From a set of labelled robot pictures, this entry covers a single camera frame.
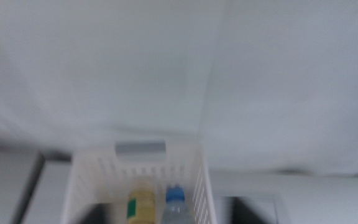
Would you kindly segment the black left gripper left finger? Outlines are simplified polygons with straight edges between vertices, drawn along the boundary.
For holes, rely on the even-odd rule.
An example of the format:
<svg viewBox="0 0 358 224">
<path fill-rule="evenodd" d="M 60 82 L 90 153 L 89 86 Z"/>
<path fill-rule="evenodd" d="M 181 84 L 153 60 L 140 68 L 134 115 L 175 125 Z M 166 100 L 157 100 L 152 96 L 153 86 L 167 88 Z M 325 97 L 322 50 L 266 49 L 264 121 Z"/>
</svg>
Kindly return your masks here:
<svg viewBox="0 0 358 224">
<path fill-rule="evenodd" d="M 125 223 L 126 209 L 114 203 L 94 203 L 87 206 L 79 216 L 79 224 Z"/>
</svg>

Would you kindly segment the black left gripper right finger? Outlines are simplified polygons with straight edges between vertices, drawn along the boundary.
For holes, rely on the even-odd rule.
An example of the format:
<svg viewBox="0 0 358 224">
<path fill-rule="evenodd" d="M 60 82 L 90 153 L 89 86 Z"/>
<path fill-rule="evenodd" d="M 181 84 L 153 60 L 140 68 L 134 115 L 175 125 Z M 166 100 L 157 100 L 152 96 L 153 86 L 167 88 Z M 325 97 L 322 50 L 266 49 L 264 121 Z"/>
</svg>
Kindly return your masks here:
<svg viewBox="0 0 358 224">
<path fill-rule="evenodd" d="M 231 198 L 231 224 L 276 224 L 277 218 L 270 216 L 251 199 Z"/>
</svg>

